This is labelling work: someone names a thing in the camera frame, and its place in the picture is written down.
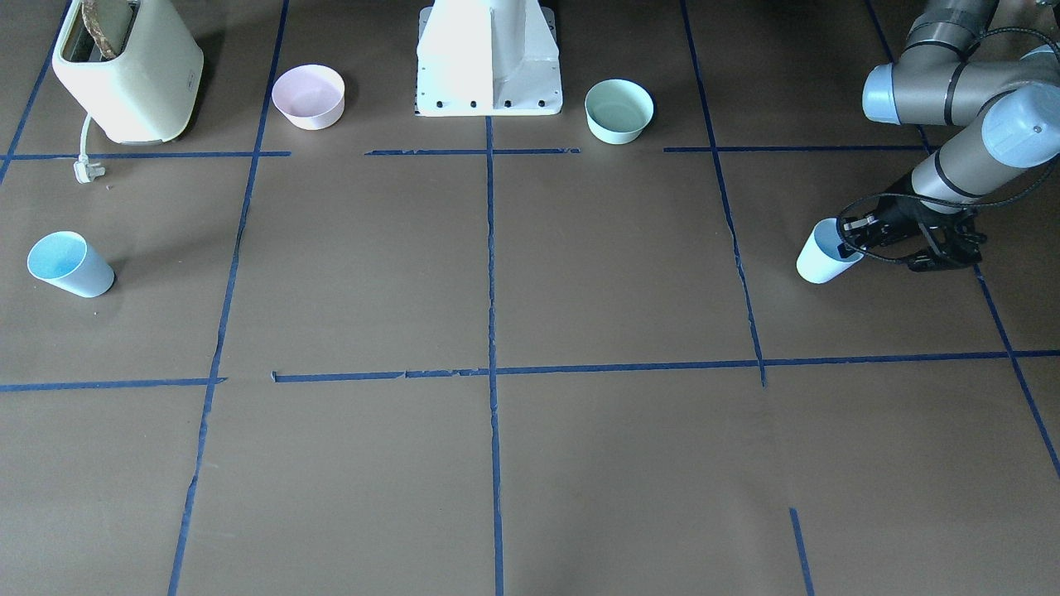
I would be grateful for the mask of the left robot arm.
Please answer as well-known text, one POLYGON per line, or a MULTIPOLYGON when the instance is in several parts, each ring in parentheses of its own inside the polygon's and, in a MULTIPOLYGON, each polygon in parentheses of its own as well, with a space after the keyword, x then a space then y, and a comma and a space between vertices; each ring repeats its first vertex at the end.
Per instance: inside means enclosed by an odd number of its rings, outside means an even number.
POLYGON ((874 194, 864 214, 847 206, 826 248, 844 260, 922 238, 919 252, 893 257, 912 271, 980 263, 976 230, 989 196, 1034 166, 1058 164, 1058 45, 1002 63, 972 59, 995 33, 995 1, 930 1, 897 60, 865 78, 862 109, 878 123, 954 126, 957 133, 901 180, 874 194))

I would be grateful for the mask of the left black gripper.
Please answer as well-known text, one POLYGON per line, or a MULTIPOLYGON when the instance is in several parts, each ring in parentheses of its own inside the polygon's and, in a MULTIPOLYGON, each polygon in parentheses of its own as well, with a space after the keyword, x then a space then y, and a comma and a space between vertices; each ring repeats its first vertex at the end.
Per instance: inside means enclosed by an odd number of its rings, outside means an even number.
POLYGON ((924 248, 903 257, 882 257, 912 271, 946 271, 976 264, 976 209, 942 214, 934 206, 908 197, 882 197, 860 218, 840 218, 836 246, 840 262, 858 262, 871 249, 908 240, 923 240, 924 248), (860 250, 847 243, 860 243, 860 250))

